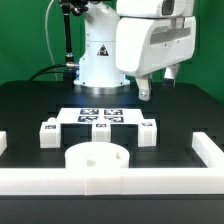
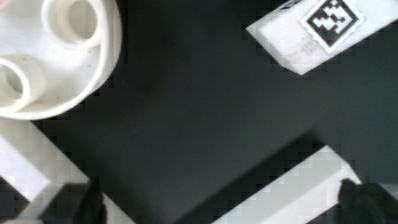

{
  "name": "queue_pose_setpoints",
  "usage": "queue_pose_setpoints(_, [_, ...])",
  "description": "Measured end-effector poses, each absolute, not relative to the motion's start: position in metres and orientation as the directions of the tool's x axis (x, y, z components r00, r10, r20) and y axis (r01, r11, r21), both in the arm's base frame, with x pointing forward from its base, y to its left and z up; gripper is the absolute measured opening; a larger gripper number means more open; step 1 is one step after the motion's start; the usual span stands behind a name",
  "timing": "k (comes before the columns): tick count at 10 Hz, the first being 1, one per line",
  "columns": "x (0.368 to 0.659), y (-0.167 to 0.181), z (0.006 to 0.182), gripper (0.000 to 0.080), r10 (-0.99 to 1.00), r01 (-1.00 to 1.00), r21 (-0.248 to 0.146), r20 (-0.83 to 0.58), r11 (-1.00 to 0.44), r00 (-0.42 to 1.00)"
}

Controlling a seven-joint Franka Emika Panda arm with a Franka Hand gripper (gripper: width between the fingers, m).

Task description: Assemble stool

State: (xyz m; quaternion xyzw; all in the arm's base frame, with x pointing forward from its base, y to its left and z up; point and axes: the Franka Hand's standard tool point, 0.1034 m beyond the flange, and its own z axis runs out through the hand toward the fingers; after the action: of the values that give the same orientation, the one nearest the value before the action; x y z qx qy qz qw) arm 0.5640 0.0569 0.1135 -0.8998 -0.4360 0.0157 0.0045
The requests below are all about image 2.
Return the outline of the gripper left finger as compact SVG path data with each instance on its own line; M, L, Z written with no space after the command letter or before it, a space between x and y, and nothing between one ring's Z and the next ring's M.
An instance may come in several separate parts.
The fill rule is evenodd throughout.
M106 209L99 186L93 182L69 183L38 215L42 224L104 224Z

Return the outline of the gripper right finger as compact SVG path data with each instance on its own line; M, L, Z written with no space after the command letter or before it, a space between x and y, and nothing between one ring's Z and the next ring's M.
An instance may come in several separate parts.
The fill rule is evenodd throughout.
M398 184L340 181L340 224L398 224Z

